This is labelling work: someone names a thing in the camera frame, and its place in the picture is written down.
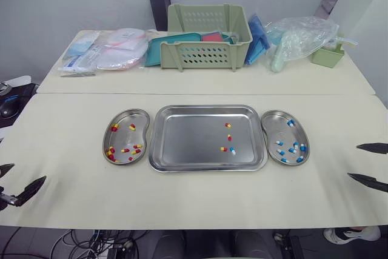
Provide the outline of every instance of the floor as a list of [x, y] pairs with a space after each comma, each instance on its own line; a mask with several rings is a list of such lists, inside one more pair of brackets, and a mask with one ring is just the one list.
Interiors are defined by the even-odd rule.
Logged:
[[[322, 235], [322, 229], [293, 229], [290, 235], [299, 236], [301, 248], [305, 259], [337, 259], [337, 258], [388, 258], [388, 226], [381, 226], [382, 238], [369, 242], [355, 240], [346, 245], [334, 245], [326, 241]], [[7, 240], [16, 227], [0, 226], [0, 250], [4, 248]], [[62, 236], [64, 229], [39, 229], [23, 227], [14, 236], [7, 248], [7, 253], [30, 253], [49, 257], [50, 250], [55, 241]], [[136, 231], [136, 237], [143, 231]], [[273, 230], [259, 230], [273, 259], [282, 259], [280, 248], [272, 240]], [[77, 230], [80, 241], [88, 240], [92, 230]], [[199, 259], [211, 257], [229, 257], [229, 231], [228, 230], [187, 230], [186, 259]], [[153, 230], [138, 240], [139, 258], [151, 259], [155, 246], [162, 235], [161, 230]], [[54, 259], [66, 259], [69, 257], [71, 247], [59, 243], [53, 254]], [[4, 259], [27, 259], [29, 256], [6, 255]]]

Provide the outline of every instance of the blue and white capsule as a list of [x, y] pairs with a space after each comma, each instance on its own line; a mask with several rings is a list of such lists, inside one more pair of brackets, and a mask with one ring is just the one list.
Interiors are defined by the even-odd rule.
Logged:
[[276, 150], [280, 155], [284, 155], [285, 153], [284, 153], [284, 151], [282, 151], [282, 150], [280, 150], [280, 149], [278, 149], [278, 150]]
[[231, 151], [233, 156], [235, 156], [237, 154], [235, 148], [231, 147], [231, 148], [229, 148], [229, 150]]
[[288, 124], [290, 127], [295, 127], [295, 122], [294, 122], [292, 119], [290, 119], [290, 120], [287, 122], [287, 124]]

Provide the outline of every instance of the pill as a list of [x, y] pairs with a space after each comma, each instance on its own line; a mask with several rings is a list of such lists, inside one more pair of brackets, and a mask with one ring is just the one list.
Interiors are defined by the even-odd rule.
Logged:
[[278, 149], [278, 150], [276, 150], [280, 155], [284, 155], [285, 153], [284, 153], [284, 151], [282, 151], [282, 150], [280, 150], [280, 149]]

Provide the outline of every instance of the shoe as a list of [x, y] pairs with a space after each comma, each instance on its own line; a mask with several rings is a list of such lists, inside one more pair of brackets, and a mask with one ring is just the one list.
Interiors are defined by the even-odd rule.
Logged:
[[344, 245], [356, 239], [376, 241], [381, 237], [378, 226], [369, 226], [363, 230], [353, 230], [349, 227], [336, 227], [333, 229], [324, 229], [323, 235], [327, 241], [337, 245]]

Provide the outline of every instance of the table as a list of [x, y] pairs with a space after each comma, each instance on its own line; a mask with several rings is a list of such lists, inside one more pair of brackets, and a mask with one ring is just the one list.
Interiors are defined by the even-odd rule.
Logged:
[[[102, 155], [120, 111], [151, 117], [169, 104], [246, 104], [259, 115], [282, 109], [303, 125], [310, 158], [287, 167], [271, 158], [255, 172], [159, 173], [147, 153], [131, 166]], [[310, 228], [388, 224], [388, 195], [347, 176], [388, 180], [386, 155], [356, 149], [387, 142], [387, 110], [367, 95], [37, 94], [0, 144], [8, 194], [47, 180], [28, 203], [1, 212], [0, 224], [86, 229]]]
[[[81, 31], [78, 38], [87, 31]], [[289, 62], [281, 73], [272, 73], [268, 57], [252, 66], [230, 69], [185, 70], [160, 67], [126, 71], [99, 71], [96, 76], [62, 78], [58, 67], [62, 56], [43, 80], [38, 93], [136, 93], [136, 94], [354, 94], [374, 95], [375, 91], [348, 54], [335, 68], [312, 64], [307, 58]]]

